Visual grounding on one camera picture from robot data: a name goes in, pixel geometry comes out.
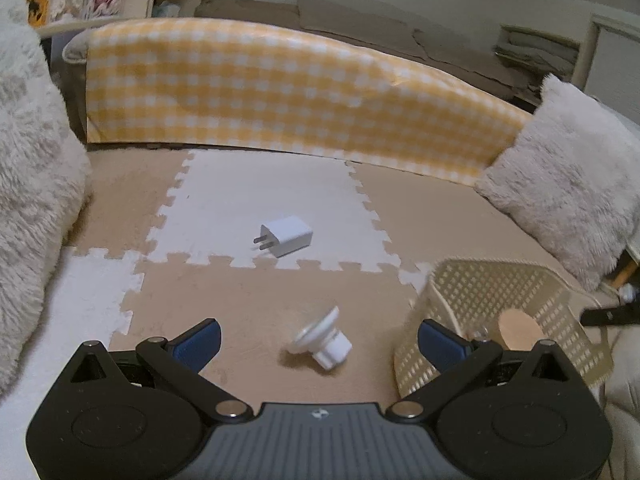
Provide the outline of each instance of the blue gripper pad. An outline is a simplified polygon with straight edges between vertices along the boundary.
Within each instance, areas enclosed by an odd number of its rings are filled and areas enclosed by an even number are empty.
[[[173,339],[169,354],[192,372],[198,373],[220,351],[222,330],[215,319],[206,319]]]
[[[440,323],[425,319],[418,328],[418,349],[437,371],[444,373],[466,359],[473,347]]]

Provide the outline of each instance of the wooden stick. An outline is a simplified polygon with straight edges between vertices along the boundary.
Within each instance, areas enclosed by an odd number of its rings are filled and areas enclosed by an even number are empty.
[[[628,282],[629,278],[631,278],[634,273],[638,270],[638,264],[635,261],[631,260],[626,266],[620,270],[620,272],[616,275],[611,282],[611,286],[618,290],[621,286],[623,286],[626,282]]]

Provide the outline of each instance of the beige foam mat tile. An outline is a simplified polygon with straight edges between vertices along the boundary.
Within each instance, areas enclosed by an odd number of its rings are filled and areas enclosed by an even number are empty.
[[[257,258],[249,269],[230,267],[225,257],[211,258],[208,266],[187,264],[186,256],[139,265],[142,290],[122,304],[133,311],[130,330],[114,335],[111,350],[132,349],[153,335],[171,339],[215,317],[222,350],[202,374],[255,409],[269,400],[377,401],[383,407],[398,400],[392,351],[415,291],[399,283],[395,267],[370,273],[342,264],[342,271],[332,271],[301,261],[299,270],[275,269],[275,261]],[[335,300],[338,326],[353,344],[347,361],[331,372],[307,354],[283,350],[293,330],[287,313],[318,299]]]
[[[403,269],[452,257],[525,260],[577,285],[551,254],[473,188],[369,164],[353,167],[370,199],[367,207],[391,239],[387,251],[400,256]]]
[[[93,193],[66,245],[77,254],[104,248],[111,258],[127,250],[147,254],[146,236],[158,224],[156,213],[188,156],[188,150],[144,148],[89,152]]]

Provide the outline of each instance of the white fur pillow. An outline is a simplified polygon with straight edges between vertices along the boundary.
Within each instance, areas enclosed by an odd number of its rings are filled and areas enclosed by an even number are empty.
[[[27,10],[26,0],[0,0],[0,396],[38,324],[90,172]]]
[[[549,75],[542,106],[476,190],[594,290],[640,219],[640,141]]]

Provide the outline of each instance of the checkered fabric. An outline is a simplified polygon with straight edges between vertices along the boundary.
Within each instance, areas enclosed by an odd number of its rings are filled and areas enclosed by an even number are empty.
[[[412,61],[271,25],[134,20],[93,35],[89,142],[192,142],[472,184],[530,115]]]

